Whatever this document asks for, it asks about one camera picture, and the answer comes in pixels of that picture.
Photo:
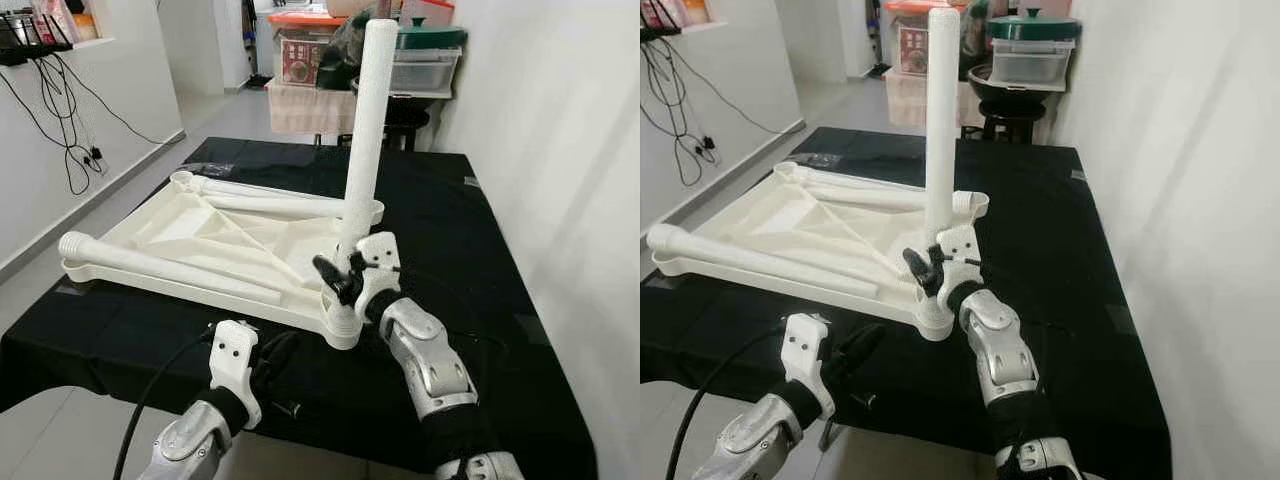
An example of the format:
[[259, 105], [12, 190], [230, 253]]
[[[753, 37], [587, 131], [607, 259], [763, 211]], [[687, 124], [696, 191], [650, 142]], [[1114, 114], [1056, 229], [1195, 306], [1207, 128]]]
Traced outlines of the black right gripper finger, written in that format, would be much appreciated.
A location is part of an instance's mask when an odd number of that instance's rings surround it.
[[942, 264], [945, 255], [942, 248], [927, 248], [924, 253], [916, 250], [905, 248], [902, 259], [908, 265], [916, 284], [924, 291], [927, 297], [936, 297], [945, 282]]
[[351, 306], [358, 297], [358, 287], [352, 275], [343, 273], [324, 256], [314, 256], [314, 268], [324, 284], [335, 294], [339, 305]]

